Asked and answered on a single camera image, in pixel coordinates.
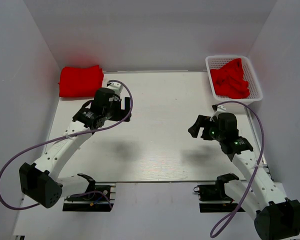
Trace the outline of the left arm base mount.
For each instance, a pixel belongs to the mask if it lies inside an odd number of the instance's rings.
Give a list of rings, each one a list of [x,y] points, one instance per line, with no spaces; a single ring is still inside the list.
[[[63,201],[63,212],[105,212],[109,213],[115,203],[116,184],[115,183],[100,183],[97,182],[94,188],[89,189],[88,192],[99,191],[102,192],[110,201],[109,205],[106,198],[100,193],[90,193],[85,196],[70,197],[67,196]]]

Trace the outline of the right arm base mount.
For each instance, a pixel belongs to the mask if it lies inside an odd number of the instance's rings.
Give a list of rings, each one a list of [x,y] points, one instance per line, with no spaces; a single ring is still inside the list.
[[[237,202],[222,195],[215,183],[199,184],[193,192],[198,195],[200,213],[230,213],[237,207]]]

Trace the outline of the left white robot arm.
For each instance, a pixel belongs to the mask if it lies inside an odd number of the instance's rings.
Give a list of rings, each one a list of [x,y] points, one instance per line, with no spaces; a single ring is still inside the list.
[[[73,116],[63,138],[32,164],[24,163],[19,169],[21,191],[45,208],[51,208],[62,197],[95,196],[95,180],[83,173],[59,177],[61,170],[81,145],[100,130],[105,121],[128,122],[131,118],[131,97],[121,99],[124,86],[110,82],[99,88],[93,100],[82,105]]]

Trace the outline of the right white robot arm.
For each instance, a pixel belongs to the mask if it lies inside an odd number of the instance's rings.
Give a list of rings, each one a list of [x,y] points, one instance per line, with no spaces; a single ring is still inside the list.
[[[216,195],[223,200],[235,200],[251,217],[262,240],[282,240],[299,235],[300,202],[290,200],[258,164],[252,145],[239,135],[236,116],[229,112],[213,117],[199,115],[188,132],[197,138],[200,131],[203,140],[219,142],[221,151],[248,181],[244,186],[233,173],[218,176]]]

